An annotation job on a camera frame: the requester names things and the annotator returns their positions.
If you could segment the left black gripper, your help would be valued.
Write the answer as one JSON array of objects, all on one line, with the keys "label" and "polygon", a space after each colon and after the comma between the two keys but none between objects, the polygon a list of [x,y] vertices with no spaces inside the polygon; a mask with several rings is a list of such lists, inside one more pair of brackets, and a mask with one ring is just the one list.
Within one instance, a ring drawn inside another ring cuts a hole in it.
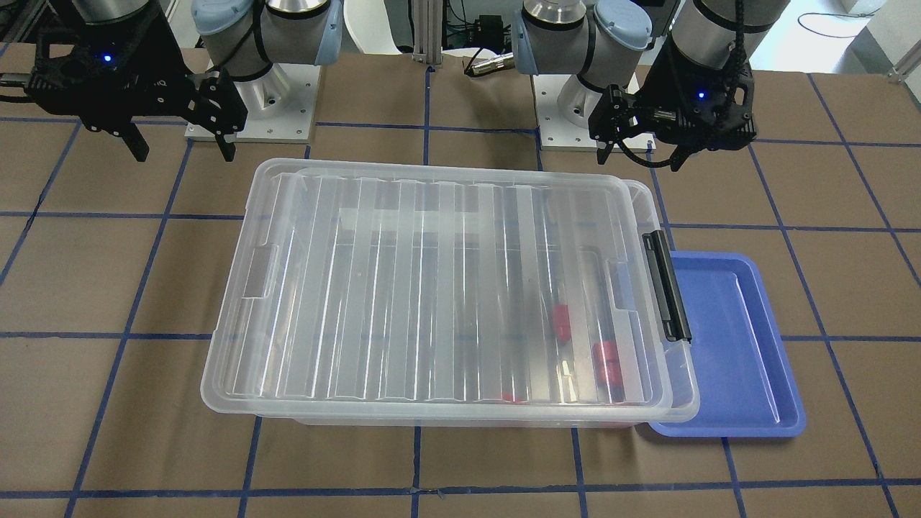
[{"label": "left black gripper", "polygon": [[743,69],[737,80],[741,101],[728,92],[730,79],[723,70],[652,68],[635,93],[609,85],[589,115],[596,164],[607,163],[618,140],[641,132],[676,145],[670,157],[674,173],[695,150],[747,147],[758,135],[750,70]]}]

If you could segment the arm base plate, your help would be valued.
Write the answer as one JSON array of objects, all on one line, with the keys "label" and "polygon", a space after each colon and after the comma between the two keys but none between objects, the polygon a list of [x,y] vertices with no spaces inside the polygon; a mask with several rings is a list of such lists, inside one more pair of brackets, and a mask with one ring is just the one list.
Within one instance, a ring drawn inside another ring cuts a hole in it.
[{"label": "arm base plate", "polygon": [[320,86],[318,65],[273,63],[260,78],[235,84],[249,112],[230,143],[308,144]]},{"label": "arm base plate", "polygon": [[596,141],[590,137],[588,120],[601,95],[586,88],[575,75],[532,76],[532,86],[542,148],[595,151]]}]

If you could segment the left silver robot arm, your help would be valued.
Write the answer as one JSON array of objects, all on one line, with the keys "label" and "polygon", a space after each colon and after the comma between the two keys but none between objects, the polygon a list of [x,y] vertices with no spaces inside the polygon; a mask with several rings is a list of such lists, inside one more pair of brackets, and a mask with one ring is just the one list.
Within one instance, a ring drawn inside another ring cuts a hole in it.
[{"label": "left silver robot arm", "polygon": [[654,23],[635,1],[524,1],[511,23],[517,71],[567,76],[561,109],[584,127],[605,164],[619,150],[643,168],[678,171],[698,152],[756,140],[750,53],[786,1],[686,1],[636,92],[627,85],[653,47]]}]

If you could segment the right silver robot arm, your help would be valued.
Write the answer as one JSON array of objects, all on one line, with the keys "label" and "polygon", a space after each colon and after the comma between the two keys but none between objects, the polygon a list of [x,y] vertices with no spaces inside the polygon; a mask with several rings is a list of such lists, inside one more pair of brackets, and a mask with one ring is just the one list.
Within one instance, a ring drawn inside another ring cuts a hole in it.
[{"label": "right silver robot arm", "polygon": [[191,17],[212,62],[188,68],[155,1],[53,1],[63,26],[37,36],[29,73],[3,73],[20,102],[76,116],[147,160],[139,116],[177,116],[204,128],[224,160],[247,122],[286,103],[281,65],[332,65],[341,50],[342,1],[194,1]]}]

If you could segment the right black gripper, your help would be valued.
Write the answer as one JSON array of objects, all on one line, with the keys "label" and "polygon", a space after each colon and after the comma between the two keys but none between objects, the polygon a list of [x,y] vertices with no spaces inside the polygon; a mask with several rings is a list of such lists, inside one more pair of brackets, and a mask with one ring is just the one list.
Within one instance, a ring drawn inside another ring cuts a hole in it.
[{"label": "right black gripper", "polygon": [[25,80],[25,94],[50,114],[81,119],[86,128],[122,138],[138,162],[150,145],[134,124],[139,116],[177,116],[216,135],[222,158],[233,162],[236,135],[248,111],[228,73],[193,73],[180,49],[148,35],[84,42],[73,34],[45,34]]}]

